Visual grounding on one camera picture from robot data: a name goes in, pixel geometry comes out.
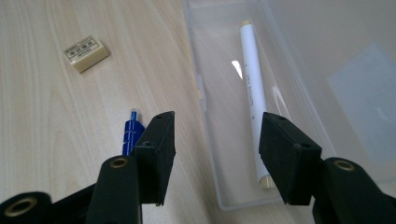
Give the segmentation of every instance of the tabletop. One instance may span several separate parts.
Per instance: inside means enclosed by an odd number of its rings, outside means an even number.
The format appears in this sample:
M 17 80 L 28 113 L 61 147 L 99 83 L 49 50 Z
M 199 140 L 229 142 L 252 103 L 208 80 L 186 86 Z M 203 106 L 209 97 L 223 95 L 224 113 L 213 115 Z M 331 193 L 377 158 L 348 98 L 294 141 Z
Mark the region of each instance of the tabletop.
M 89 35 L 110 56 L 79 74 L 63 50 Z M 1 202 L 94 183 L 134 108 L 145 126 L 176 113 L 165 205 L 143 205 L 144 223 L 313 222 L 283 203 L 219 209 L 181 0 L 1 1 L 0 45 Z

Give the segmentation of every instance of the plastic container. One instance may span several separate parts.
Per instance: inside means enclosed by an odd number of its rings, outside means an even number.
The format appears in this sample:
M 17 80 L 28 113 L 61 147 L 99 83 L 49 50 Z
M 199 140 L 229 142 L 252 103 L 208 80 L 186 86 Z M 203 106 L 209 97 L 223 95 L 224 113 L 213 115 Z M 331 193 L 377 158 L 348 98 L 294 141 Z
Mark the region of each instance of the plastic container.
M 396 2 L 185 1 L 219 206 L 281 201 L 256 180 L 241 21 L 255 26 L 267 109 L 323 147 L 322 158 L 396 179 Z

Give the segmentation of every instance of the blue pen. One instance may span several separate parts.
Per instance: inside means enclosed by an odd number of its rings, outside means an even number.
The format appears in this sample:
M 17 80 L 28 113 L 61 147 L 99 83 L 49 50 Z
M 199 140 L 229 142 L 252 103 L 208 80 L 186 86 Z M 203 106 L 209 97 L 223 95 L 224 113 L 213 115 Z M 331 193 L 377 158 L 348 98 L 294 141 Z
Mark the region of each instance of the blue pen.
M 122 156 L 129 156 L 134 150 L 134 145 L 139 140 L 145 127 L 137 121 L 137 112 L 132 111 L 131 119 L 125 122 L 124 140 L 122 146 Z

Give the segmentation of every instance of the white pen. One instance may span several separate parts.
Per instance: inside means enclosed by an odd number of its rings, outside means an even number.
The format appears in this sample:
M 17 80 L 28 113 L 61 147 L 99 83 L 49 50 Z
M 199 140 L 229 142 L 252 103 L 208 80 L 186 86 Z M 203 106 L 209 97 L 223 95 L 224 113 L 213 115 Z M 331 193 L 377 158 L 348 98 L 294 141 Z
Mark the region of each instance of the white pen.
M 244 55 L 245 81 L 250 109 L 250 121 L 253 133 L 254 159 L 256 162 L 257 181 L 264 189 L 273 188 L 274 182 L 265 168 L 259 153 L 260 134 L 262 131 L 262 113 L 266 111 L 262 72 L 256 46 L 253 25 L 243 21 L 240 29 L 242 51 Z

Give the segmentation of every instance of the small rectangular block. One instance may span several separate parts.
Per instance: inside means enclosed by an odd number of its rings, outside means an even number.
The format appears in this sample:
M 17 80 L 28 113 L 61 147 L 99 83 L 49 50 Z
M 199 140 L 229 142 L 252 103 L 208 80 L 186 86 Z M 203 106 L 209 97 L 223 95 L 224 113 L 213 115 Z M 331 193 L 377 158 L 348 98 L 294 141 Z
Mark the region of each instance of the small rectangular block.
M 109 55 L 101 42 L 91 36 L 66 49 L 64 55 L 70 64 L 80 73 L 99 63 Z

